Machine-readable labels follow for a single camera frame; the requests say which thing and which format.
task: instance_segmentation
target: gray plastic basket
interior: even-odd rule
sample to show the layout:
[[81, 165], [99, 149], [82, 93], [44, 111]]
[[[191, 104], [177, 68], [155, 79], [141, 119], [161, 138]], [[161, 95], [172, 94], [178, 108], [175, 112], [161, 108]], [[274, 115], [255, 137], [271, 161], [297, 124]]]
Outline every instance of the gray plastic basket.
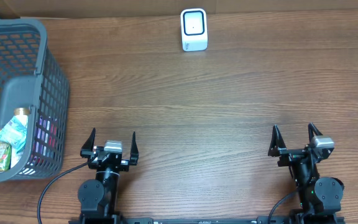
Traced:
[[42, 23], [0, 20], [0, 129], [15, 108], [31, 110], [22, 158], [0, 173], [0, 182], [47, 178], [60, 171], [69, 91], [67, 78], [47, 47]]

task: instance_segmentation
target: wooden table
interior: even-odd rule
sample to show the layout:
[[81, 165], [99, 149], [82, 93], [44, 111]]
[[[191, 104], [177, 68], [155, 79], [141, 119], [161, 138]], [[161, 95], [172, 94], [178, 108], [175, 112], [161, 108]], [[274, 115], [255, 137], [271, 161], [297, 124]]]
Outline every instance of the wooden table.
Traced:
[[[43, 22], [71, 86], [63, 170], [84, 162], [93, 127], [97, 144], [122, 140], [127, 152], [137, 132], [139, 165], [119, 183], [127, 217], [267, 215], [294, 189], [267, 156], [272, 126], [298, 148], [313, 121], [336, 142], [320, 174], [345, 183], [339, 214], [358, 223], [358, 10], [212, 15], [208, 49], [193, 53], [179, 16]], [[78, 217], [78, 187], [94, 174], [53, 184], [44, 223]], [[0, 223], [35, 223], [48, 181], [1, 183]]]

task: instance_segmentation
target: black cable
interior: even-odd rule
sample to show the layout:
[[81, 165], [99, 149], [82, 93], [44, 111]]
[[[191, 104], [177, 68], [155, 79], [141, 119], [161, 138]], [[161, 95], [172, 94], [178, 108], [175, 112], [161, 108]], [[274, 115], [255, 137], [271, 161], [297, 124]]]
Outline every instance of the black cable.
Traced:
[[270, 221], [272, 219], [273, 213], [276, 210], [276, 208], [281, 205], [283, 202], [285, 202], [288, 198], [293, 197], [296, 193], [298, 193], [299, 191], [307, 188], [307, 186], [309, 185], [311, 179], [313, 178], [313, 172], [314, 172], [314, 162], [313, 162], [313, 155], [311, 154], [311, 152], [309, 152], [309, 156], [310, 156], [310, 162], [311, 162], [311, 167], [310, 167], [310, 176], [308, 181], [306, 182], [306, 184], [302, 187], [298, 187], [296, 190], [294, 190], [293, 192], [287, 194], [284, 198], [282, 198], [281, 200], [279, 200], [272, 208], [272, 210], [270, 211], [269, 215], [268, 215], [268, 219], [267, 219], [267, 224], [271, 224]]
[[69, 170], [66, 170], [65, 172], [62, 172], [61, 174], [59, 174], [58, 176], [56, 176], [55, 178], [53, 178], [49, 184], [45, 187], [44, 191], [42, 192], [40, 199], [38, 200], [38, 207], [37, 207], [37, 218], [38, 218], [38, 224], [42, 224], [41, 221], [41, 203], [42, 203], [42, 198], [44, 197], [45, 193], [47, 192], [47, 190], [49, 189], [49, 187], [59, 178], [63, 177], [64, 175], [68, 174], [69, 172], [72, 172], [74, 170], [77, 170], [79, 168], [82, 168], [88, 164], [90, 164], [91, 162], [93, 162], [95, 159], [97, 158], [97, 156], [94, 156], [93, 159], [90, 159], [88, 162], [85, 162], [79, 166], [76, 166], [74, 168], [71, 168]]
[[302, 214], [300, 220], [302, 221], [304, 219], [304, 217], [306, 217], [306, 216], [307, 216], [307, 213]]

